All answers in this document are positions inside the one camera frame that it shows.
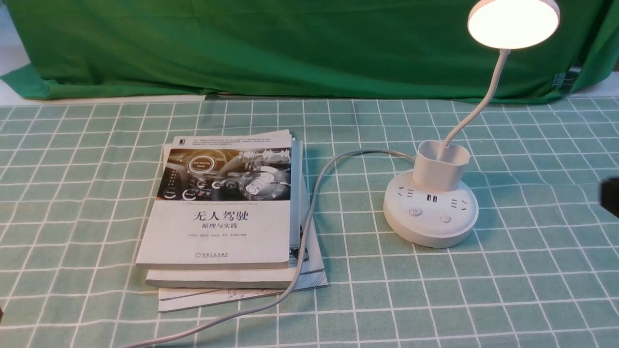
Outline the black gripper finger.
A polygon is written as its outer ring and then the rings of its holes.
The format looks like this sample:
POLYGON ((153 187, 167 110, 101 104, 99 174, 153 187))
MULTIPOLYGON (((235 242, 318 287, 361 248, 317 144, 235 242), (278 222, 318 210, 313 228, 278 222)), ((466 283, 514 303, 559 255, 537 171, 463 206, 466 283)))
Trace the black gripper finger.
POLYGON ((619 177, 610 177, 601 181, 600 205, 613 216, 619 217, 619 177))

